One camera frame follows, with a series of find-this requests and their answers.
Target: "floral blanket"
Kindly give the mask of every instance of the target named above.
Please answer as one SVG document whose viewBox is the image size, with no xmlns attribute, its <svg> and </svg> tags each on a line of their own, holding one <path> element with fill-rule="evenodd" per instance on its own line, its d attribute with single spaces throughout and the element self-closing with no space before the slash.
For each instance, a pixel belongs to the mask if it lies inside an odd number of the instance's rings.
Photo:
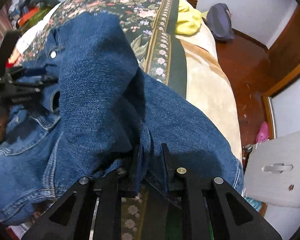
<svg viewBox="0 0 300 240">
<path fill-rule="evenodd" d="M 178 4 L 179 0 L 66 0 L 24 52 L 21 62 L 34 60 L 50 30 L 79 14 L 115 14 L 140 67 L 185 98 L 186 58 L 174 37 Z"/>
</svg>

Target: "pink slipper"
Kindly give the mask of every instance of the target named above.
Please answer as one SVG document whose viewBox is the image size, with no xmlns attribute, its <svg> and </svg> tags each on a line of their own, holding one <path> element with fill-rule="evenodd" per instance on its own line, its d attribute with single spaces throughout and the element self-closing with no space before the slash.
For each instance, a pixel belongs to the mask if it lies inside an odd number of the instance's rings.
<svg viewBox="0 0 300 240">
<path fill-rule="evenodd" d="M 260 130 L 257 134 L 256 142 L 263 142 L 269 139 L 269 127 L 267 122 L 263 122 L 260 126 Z"/>
</svg>

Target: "red-brown floor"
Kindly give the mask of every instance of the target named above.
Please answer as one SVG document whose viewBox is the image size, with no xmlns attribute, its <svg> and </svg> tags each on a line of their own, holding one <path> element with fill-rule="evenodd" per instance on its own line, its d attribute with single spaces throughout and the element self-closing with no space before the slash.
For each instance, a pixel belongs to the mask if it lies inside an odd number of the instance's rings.
<svg viewBox="0 0 300 240">
<path fill-rule="evenodd" d="M 261 95 L 275 84 L 268 55 L 263 48 L 238 35 L 230 43 L 217 42 L 217 54 L 237 104 L 241 144 L 254 144 L 265 121 Z"/>
</svg>

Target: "gray bag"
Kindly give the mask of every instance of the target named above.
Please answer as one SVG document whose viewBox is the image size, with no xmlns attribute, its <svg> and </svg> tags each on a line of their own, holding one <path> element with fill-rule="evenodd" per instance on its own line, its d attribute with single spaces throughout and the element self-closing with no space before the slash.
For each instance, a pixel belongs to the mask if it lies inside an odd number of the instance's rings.
<svg viewBox="0 0 300 240">
<path fill-rule="evenodd" d="M 229 41 L 234 39 L 230 12 L 225 3 L 217 3 L 211 6 L 207 14 L 207 26 L 217 41 Z"/>
</svg>

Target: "beige blanket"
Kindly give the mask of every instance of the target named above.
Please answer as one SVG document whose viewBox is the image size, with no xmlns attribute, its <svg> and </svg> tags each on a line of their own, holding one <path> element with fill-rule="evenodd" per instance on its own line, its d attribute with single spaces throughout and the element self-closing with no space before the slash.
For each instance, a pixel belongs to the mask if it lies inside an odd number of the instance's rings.
<svg viewBox="0 0 300 240">
<path fill-rule="evenodd" d="M 217 59 L 216 45 L 208 27 L 202 22 L 192 36 L 176 35 L 186 53 L 186 100 L 199 108 L 219 129 L 242 161 L 238 115 L 228 78 Z"/>
</svg>

